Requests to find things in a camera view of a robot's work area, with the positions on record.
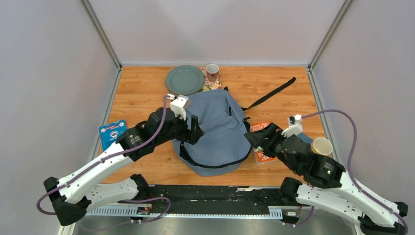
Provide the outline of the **orange treehouse book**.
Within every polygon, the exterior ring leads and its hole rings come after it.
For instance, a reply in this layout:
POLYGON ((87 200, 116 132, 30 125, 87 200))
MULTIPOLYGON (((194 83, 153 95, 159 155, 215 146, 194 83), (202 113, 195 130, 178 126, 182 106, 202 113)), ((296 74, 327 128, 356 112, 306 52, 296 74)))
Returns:
MULTIPOLYGON (((269 121, 267 122, 261 122, 261 123, 254 123, 250 127, 250 132, 260 131, 267 127, 270 124, 269 121)), ((254 159, 257 164, 267 164, 267 163, 273 163, 276 162, 277 158, 271 158, 264 154, 263 149, 261 147, 253 148, 254 152, 254 159)))

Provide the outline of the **blue-grey backpack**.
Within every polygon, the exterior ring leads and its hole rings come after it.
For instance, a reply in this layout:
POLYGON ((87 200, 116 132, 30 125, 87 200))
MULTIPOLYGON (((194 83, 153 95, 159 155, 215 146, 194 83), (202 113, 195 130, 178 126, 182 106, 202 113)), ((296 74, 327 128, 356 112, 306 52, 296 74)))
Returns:
POLYGON ((227 89, 191 94, 186 107, 187 122, 196 116, 204 135, 195 144, 173 140, 173 147, 194 173, 202 177, 218 176, 236 170, 252 151, 245 138, 250 123, 227 89))

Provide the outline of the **light blue treehouse book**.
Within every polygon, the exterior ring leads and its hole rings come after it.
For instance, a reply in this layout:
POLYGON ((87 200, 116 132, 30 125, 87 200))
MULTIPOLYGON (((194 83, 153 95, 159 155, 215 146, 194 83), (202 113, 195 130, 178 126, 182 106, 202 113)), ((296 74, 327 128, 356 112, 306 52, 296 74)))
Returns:
POLYGON ((117 140, 127 130, 127 123, 124 119, 112 122, 98 128, 101 147, 105 151, 110 145, 117 140))

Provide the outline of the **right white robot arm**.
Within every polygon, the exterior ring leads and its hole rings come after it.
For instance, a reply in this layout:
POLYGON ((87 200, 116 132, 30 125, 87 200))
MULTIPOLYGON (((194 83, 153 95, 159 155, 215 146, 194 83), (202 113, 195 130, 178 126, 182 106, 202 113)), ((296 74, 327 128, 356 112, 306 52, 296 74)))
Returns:
POLYGON ((312 151, 298 135, 301 124, 290 124, 281 130, 270 123, 259 131, 245 134, 254 147, 260 147, 271 158, 278 158, 304 182, 286 177, 279 189, 285 205, 305 204, 340 216, 359 226, 365 235, 406 235, 400 219, 408 206, 391 202, 358 186, 343 165, 333 158, 312 151))

